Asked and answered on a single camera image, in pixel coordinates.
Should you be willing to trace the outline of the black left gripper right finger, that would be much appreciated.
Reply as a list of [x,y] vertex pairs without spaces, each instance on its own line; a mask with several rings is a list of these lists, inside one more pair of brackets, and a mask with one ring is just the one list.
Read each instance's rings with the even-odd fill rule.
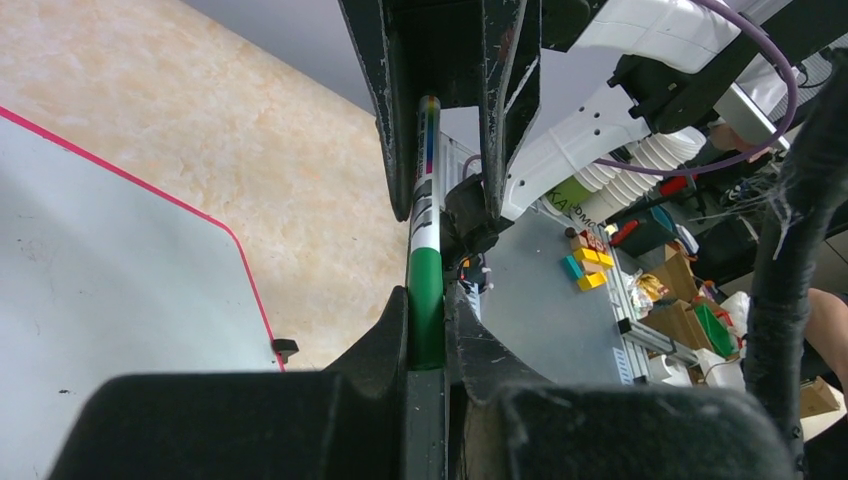
[[795,463],[751,396],[660,386],[567,386],[524,364],[445,297],[451,479],[791,479]]

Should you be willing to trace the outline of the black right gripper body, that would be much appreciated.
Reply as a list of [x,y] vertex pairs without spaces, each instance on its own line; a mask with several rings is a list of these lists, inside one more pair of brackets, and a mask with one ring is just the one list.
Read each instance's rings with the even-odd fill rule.
[[480,104],[480,1],[392,1],[390,32],[404,99],[434,95],[441,106]]

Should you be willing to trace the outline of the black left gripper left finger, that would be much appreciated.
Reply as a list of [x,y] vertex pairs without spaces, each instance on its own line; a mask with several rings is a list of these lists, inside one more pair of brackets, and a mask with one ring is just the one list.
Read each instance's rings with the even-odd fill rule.
[[128,375],[86,402],[54,479],[396,479],[408,295],[327,368]]

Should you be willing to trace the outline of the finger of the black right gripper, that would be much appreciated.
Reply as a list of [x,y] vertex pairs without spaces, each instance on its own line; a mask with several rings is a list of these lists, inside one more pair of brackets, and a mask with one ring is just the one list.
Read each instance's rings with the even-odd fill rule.
[[510,164],[540,103],[541,3],[484,1],[479,104],[483,198],[501,215]]
[[392,211],[403,222],[412,208],[416,114],[395,3],[340,0],[339,6],[372,100]]

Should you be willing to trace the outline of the pink framed whiteboard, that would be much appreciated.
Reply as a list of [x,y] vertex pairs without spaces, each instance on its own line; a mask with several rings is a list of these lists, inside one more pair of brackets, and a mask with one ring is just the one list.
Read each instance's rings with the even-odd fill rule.
[[277,371],[221,222],[1,113],[1,475],[49,473],[85,401],[137,373]]

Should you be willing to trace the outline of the green marker cap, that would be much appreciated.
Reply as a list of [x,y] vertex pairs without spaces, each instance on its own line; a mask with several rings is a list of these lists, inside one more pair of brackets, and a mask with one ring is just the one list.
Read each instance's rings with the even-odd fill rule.
[[445,361],[444,283],[439,251],[422,247],[408,262],[410,368],[442,368]]

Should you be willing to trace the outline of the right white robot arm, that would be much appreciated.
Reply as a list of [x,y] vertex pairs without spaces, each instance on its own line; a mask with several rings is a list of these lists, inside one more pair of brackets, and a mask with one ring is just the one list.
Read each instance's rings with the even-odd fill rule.
[[[601,156],[719,112],[757,56],[803,60],[847,30],[843,1],[344,1],[372,97],[391,205],[444,266],[490,249]],[[577,111],[526,142],[542,53],[618,51]]]

